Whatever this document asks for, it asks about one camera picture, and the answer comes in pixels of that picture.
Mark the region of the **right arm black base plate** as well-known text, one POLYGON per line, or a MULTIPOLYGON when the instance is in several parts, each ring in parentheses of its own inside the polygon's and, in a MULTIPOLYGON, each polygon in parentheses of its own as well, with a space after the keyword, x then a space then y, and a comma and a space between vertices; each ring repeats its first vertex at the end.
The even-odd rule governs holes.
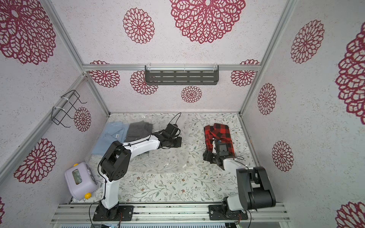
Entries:
POLYGON ((209 205, 208 213, 210 220, 247 220, 248 214, 245 211, 231 211, 222 205, 209 205))

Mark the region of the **clear plastic vacuum bag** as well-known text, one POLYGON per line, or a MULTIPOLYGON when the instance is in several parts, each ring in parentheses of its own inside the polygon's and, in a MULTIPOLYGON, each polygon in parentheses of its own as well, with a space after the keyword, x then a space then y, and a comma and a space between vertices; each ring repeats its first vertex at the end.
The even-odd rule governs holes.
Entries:
POLYGON ((188 166, 188 114, 111 115, 89 156, 94 173, 112 143, 130 151, 129 173, 179 173, 188 166))

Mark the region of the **red black plaid shirt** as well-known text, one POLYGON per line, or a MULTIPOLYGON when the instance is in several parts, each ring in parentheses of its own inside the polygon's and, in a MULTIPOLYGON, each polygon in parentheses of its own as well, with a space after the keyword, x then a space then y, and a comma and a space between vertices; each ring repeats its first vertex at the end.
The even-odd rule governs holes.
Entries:
POLYGON ((227 144, 228 152, 230 155, 235 155, 229 126, 221 123, 207 125, 204 127, 204 137, 206 150, 208 152, 213 151, 213 139, 218 139, 221 142, 227 144))

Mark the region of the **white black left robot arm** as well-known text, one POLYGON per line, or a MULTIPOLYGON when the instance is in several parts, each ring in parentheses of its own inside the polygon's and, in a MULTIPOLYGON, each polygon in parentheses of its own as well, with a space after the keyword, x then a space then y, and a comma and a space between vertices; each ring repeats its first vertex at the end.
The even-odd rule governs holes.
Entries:
POLYGON ((118 189, 130 161, 138 155, 157 149, 180 148, 181 130, 175 123, 169 123, 164 130, 132 142, 113 142, 98 164, 98 173, 104 179, 103 198, 100 207, 107 211, 119 204, 118 189))

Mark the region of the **dark grey shirt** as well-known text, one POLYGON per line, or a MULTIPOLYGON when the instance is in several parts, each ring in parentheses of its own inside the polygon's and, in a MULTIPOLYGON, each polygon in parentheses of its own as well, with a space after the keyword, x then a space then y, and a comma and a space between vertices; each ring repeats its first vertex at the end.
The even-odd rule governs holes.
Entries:
POLYGON ((131 123, 129 125, 125 142, 133 142, 148 137, 153 130, 153 125, 145 121, 131 123))

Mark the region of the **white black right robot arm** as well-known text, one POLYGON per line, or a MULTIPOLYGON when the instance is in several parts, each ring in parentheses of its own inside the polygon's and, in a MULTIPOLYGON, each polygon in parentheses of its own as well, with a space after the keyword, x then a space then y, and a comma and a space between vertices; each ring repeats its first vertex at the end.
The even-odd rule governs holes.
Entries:
POLYGON ((234 174, 237 179, 238 193, 223 199, 218 208, 220 215, 233 219, 249 210, 276 206, 276 197, 265 168, 244 165, 229 152, 227 143, 214 139, 213 150, 207 150, 203 159, 234 174))

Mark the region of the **light blue shirt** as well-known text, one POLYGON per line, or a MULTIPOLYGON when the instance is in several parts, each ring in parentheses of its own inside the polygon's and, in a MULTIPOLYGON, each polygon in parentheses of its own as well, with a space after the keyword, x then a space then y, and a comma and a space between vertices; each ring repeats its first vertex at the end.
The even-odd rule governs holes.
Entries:
POLYGON ((126 139, 128 128, 128 123, 107 123, 91 154, 104 155, 114 141, 119 141, 120 143, 123 143, 126 139))

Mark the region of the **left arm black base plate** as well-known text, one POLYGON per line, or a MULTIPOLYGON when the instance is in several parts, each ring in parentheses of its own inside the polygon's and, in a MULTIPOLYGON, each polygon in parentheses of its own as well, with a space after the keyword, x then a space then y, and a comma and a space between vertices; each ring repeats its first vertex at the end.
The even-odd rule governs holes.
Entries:
POLYGON ((106 209, 102 204, 98 205, 92 221, 131 221, 134 206, 118 206, 106 209))

